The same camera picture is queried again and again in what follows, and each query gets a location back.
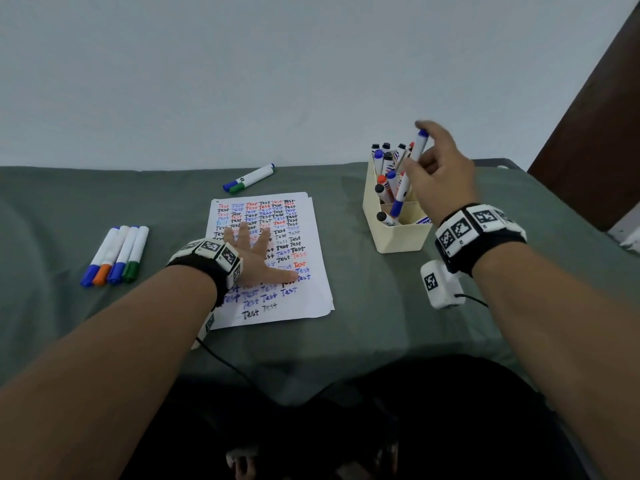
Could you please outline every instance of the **wristband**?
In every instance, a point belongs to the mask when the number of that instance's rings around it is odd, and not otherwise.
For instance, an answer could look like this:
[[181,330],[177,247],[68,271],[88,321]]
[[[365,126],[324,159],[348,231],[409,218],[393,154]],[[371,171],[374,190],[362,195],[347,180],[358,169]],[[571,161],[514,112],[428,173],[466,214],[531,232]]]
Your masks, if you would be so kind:
[[208,274],[218,289],[214,308],[222,305],[225,295],[236,284],[243,270],[243,260],[228,242],[213,239],[191,241],[171,256],[167,266],[194,267]]
[[469,276],[485,252],[505,242],[527,241],[527,234],[503,211],[470,203],[448,215],[436,231],[436,249],[451,273]]

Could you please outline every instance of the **brown door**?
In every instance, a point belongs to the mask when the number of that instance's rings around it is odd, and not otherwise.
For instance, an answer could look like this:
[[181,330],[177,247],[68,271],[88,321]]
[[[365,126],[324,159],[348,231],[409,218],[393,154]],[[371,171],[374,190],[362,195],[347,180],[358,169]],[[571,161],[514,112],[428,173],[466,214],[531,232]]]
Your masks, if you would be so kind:
[[603,231],[640,201],[640,4],[529,173]]

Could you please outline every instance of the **forearm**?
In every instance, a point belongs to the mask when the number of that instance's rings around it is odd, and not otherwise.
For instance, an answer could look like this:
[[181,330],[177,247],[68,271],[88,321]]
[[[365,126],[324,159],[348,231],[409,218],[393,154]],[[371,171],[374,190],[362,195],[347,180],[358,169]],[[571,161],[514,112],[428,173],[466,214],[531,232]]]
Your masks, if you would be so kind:
[[0,390],[4,478],[116,478],[216,301],[171,266],[51,346]]
[[528,246],[473,270],[495,322],[610,478],[640,470],[640,319]]

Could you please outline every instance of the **white paper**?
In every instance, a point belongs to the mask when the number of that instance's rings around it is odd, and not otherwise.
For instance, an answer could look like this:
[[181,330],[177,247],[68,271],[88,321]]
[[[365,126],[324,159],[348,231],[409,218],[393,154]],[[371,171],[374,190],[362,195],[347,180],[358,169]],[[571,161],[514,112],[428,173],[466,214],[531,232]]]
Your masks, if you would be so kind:
[[271,229],[267,264],[299,273],[287,285],[234,287],[214,312],[210,330],[281,320],[322,317],[333,310],[324,269],[313,202],[306,193],[215,199],[211,202],[207,237],[222,239],[224,227],[237,234],[249,224],[253,244],[262,228]]

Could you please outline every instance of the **left hand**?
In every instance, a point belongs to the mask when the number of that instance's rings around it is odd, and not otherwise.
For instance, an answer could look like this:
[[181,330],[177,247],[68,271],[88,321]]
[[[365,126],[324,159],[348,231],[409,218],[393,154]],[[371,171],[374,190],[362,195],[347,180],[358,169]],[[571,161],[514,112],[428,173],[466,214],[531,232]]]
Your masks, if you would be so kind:
[[243,272],[240,275],[240,279],[238,279],[240,286],[254,286],[260,283],[292,283],[298,279],[297,271],[277,269],[269,267],[265,263],[270,234],[269,228],[263,229],[260,237],[251,247],[249,226],[246,222],[240,222],[237,239],[234,238],[234,232],[231,227],[225,227],[222,239],[231,244],[244,260]]

